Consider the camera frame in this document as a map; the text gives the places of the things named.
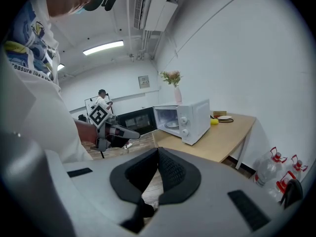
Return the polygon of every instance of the floor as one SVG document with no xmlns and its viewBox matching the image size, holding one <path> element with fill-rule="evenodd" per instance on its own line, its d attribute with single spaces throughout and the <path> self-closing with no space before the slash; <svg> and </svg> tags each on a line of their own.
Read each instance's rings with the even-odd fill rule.
<svg viewBox="0 0 316 237">
<path fill-rule="evenodd" d="M 90 149 L 94 145 L 91 143 L 82 142 L 82 145 L 86 148 L 88 153 L 92 156 L 93 159 L 102 159 L 101 153 Z M 133 145 L 127 150 L 122 148 L 112 148 L 104 152 L 104 158 L 111 158 L 116 156 L 121 156 L 125 154 L 132 154 L 135 151 L 142 149 L 151 149 L 154 148 L 154 139 L 151 133 L 144 134 L 139 140 L 133 142 Z M 223 162 L 223 164 L 228 165 L 235 169 L 236 164 L 228 157 Z M 246 178 L 251 176 L 251 173 L 245 169 L 239 168 L 239 173 L 244 175 Z M 159 174 L 159 171 L 155 173 L 152 181 L 148 185 L 147 189 L 142 194 L 142 197 L 145 203 L 152 205 L 154 208 L 158 208 L 158 198 L 163 193 L 162 180 Z"/>
</svg>

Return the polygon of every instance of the person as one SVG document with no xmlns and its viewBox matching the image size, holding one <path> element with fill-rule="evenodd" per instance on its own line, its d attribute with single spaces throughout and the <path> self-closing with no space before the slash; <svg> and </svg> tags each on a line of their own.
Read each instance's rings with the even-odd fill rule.
<svg viewBox="0 0 316 237">
<path fill-rule="evenodd" d="M 16 132 L 37 141 L 45 150 L 57 152 L 62 162 L 92 160 L 81 141 L 95 144 L 98 135 L 94 125 L 74 120 L 63 102 L 57 77 L 58 42 L 49 20 L 73 14 L 91 2 L 29 0 L 13 21 L 3 45 L 19 86 L 35 99 L 29 111 L 24 111 L 28 105 L 26 91 L 14 96 L 7 113 L 19 117 Z"/>
<path fill-rule="evenodd" d="M 98 93 L 98 97 L 95 101 L 95 105 L 100 104 L 104 109 L 109 110 L 111 108 L 111 106 L 113 105 L 113 102 L 110 102 L 109 104 L 107 104 L 105 102 L 105 96 L 107 95 L 107 93 L 105 92 L 105 90 L 100 89 L 99 93 Z"/>
</svg>

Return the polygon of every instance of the white ceiling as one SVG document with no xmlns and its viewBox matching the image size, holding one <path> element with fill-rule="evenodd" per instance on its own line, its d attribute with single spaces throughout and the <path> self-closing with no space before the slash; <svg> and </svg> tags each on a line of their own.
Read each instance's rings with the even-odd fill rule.
<svg viewBox="0 0 316 237">
<path fill-rule="evenodd" d="M 130 59 L 132 53 L 136 57 L 141 49 L 142 30 L 133 28 L 134 2 L 129 0 L 132 51 L 129 46 L 126 0 L 116 0 L 112 10 L 105 11 L 99 7 L 95 11 L 83 11 L 58 19 L 52 19 L 52 31 L 59 42 L 58 50 L 61 63 L 65 67 L 59 71 L 59 79 L 65 74 L 76 76 L 88 69 L 112 62 Z M 153 33 L 149 50 L 153 51 L 160 33 Z M 94 46 L 123 40 L 123 47 L 85 56 L 82 52 Z"/>
</svg>

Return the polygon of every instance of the microwave knob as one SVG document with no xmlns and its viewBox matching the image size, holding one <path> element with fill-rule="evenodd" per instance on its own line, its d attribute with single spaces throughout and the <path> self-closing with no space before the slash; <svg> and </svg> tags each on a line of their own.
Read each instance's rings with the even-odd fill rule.
<svg viewBox="0 0 316 237">
<path fill-rule="evenodd" d="M 187 129 L 183 129 L 181 132 L 182 132 L 183 136 L 188 136 L 189 135 L 189 131 Z"/>
<path fill-rule="evenodd" d="M 180 118 L 180 121 L 182 124 L 186 124 L 188 122 L 188 118 L 187 117 L 182 117 Z"/>
</svg>

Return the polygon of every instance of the flower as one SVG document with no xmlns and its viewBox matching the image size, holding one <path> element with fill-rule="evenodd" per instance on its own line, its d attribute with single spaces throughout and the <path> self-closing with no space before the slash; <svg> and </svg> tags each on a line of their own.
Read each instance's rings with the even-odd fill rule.
<svg viewBox="0 0 316 237">
<path fill-rule="evenodd" d="M 163 78 L 163 81 L 166 81 L 169 84 L 173 84 L 174 87 L 178 86 L 178 83 L 182 76 L 180 76 L 180 72 L 175 70 L 171 72 L 163 71 L 160 73 L 161 78 Z"/>
</svg>

